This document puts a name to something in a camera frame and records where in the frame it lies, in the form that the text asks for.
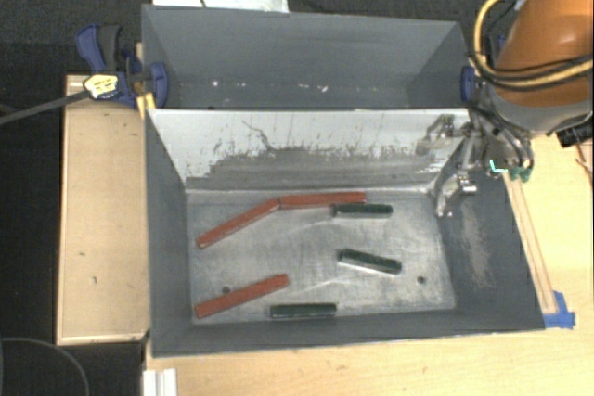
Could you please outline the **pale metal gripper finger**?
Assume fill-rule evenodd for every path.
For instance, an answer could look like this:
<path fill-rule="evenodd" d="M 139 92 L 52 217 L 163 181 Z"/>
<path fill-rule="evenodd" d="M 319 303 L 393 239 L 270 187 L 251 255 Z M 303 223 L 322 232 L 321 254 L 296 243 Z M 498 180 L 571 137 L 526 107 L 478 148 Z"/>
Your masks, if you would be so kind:
<path fill-rule="evenodd" d="M 433 190 L 434 212 L 438 218 L 450 216 L 456 200 L 473 196 L 477 185 L 467 172 L 455 171 L 440 177 Z"/>
<path fill-rule="evenodd" d="M 458 146 L 455 137 L 455 117 L 451 114 L 440 115 L 430 125 L 425 135 L 417 141 L 417 156 L 451 156 Z"/>

